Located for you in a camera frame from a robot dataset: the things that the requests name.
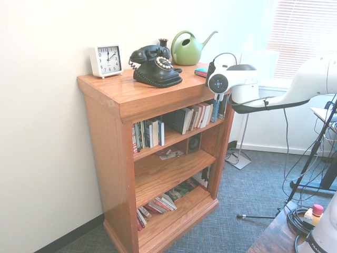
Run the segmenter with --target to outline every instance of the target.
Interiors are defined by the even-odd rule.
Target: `rotary dial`
[[[155,60],[155,63],[161,69],[164,69],[164,70],[171,70],[171,69],[173,69],[173,66],[172,66],[171,62],[168,59],[166,59],[166,58],[164,58],[162,56],[157,57],[156,60]]]

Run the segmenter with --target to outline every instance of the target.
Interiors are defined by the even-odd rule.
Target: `white alarm clock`
[[[119,45],[95,46],[89,48],[93,75],[106,76],[122,74],[121,55]]]

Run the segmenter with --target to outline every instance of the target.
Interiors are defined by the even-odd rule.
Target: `bookshelf top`
[[[82,92],[119,117],[123,123],[137,122],[194,103],[214,98],[205,86],[205,78],[194,74],[198,67],[176,66],[182,68],[182,83],[159,89],[133,79],[133,70],[125,70],[123,75],[102,79],[93,75],[78,76]]]

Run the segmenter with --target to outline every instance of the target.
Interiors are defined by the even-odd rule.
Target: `black rotary telephone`
[[[170,50],[162,46],[145,46],[132,53],[129,65],[134,69],[133,79],[158,88],[166,88],[179,84],[183,79],[179,76],[181,69],[174,68],[170,58]],[[141,64],[136,68],[134,63]]]

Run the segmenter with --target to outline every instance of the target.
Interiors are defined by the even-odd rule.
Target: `small speaker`
[[[199,150],[201,134],[189,138],[189,154]]]

